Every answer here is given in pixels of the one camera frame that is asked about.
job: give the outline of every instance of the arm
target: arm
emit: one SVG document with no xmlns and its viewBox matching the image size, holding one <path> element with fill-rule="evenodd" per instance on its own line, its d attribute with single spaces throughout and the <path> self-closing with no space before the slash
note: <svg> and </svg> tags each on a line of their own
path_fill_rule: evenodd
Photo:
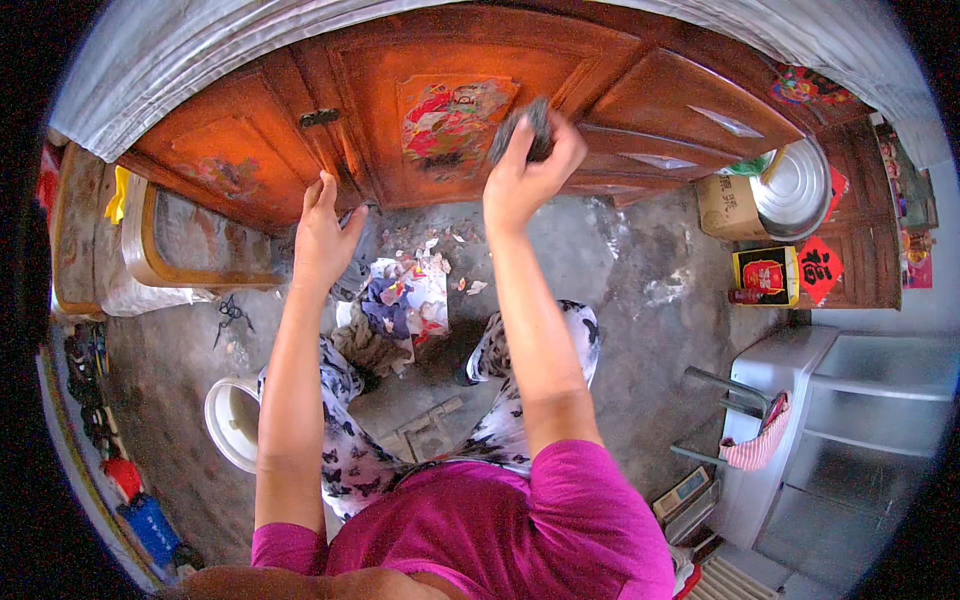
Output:
<svg viewBox="0 0 960 600">
<path fill-rule="evenodd" d="M 303 195 L 293 280 L 260 406 L 254 528 L 283 522 L 325 534 L 320 313 L 330 286 L 350 262 L 367 215 L 361 206 L 341 230 L 333 211 L 336 198 L 336 181 L 325 172 Z"/>
<path fill-rule="evenodd" d="M 521 118 L 487 180 L 483 199 L 531 458 L 559 440 L 603 443 L 573 340 L 526 234 L 530 217 L 560 191 L 587 154 L 576 130 L 558 112 L 551 110 L 549 116 L 554 130 L 550 158 L 526 164 L 534 133 L 526 117 Z"/>
</svg>

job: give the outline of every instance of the white bucket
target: white bucket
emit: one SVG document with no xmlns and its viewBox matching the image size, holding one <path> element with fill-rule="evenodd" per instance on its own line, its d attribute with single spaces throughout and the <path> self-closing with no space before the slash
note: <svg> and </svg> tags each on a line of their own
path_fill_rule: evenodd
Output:
<svg viewBox="0 0 960 600">
<path fill-rule="evenodd" d="M 204 405 L 206 430 L 232 463 L 246 472 L 256 472 L 256 434 L 260 405 L 256 399 L 256 376 L 224 377 L 213 384 Z"/>
</svg>

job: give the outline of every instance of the hand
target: hand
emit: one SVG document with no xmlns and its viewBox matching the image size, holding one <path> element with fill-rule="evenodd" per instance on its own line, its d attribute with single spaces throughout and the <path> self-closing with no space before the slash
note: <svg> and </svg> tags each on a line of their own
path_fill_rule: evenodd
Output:
<svg viewBox="0 0 960 600">
<path fill-rule="evenodd" d="M 333 204 L 337 181 L 326 171 L 303 194 L 303 214 L 297 226 L 292 287 L 325 294 L 347 269 L 357 246 L 368 209 L 360 206 L 340 229 Z"/>
<path fill-rule="evenodd" d="M 543 203 L 557 195 L 587 155 L 584 139 L 556 110 L 547 111 L 553 129 L 553 153 L 544 162 L 527 164 L 534 131 L 526 115 L 520 117 L 510 145 L 493 167 L 483 192 L 487 234 L 522 233 Z"/>
</svg>

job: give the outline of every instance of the woman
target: woman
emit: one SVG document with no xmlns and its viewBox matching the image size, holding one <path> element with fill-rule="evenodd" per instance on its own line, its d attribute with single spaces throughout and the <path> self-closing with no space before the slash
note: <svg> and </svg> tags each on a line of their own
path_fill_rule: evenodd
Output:
<svg viewBox="0 0 960 600">
<path fill-rule="evenodd" d="M 526 236 L 587 153 L 559 113 L 550 120 L 550 158 L 526 164 L 534 133 L 523 118 L 484 190 L 502 314 L 461 376 L 503 387 L 470 439 L 427 465 L 400 462 L 360 429 L 347 404 L 362 381 L 325 339 L 318 347 L 320 305 L 367 212 L 340 229 L 334 178 L 321 173 L 307 190 L 261 376 L 252 567 L 201 571 L 180 587 L 187 597 L 670 597 L 663 534 L 597 431 L 595 318 L 552 300 Z M 346 521 L 329 548 L 324 501 Z"/>
</svg>

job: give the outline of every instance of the yellow cloth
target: yellow cloth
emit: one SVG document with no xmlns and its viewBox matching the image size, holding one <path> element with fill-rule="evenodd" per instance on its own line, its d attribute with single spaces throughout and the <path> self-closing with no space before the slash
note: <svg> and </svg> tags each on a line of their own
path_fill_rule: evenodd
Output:
<svg viewBox="0 0 960 600">
<path fill-rule="evenodd" d="M 114 225 L 119 224 L 120 219 L 123 219 L 123 207 L 127 202 L 127 186 L 130 183 L 130 171 L 121 166 L 117 166 L 116 178 L 117 191 L 113 194 L 113 198 L 110 199 L 109 204 L 107 204 L 107 210 L 104 211 L 104 216 L 109 217 L 110 222 Z"/>
</svg>

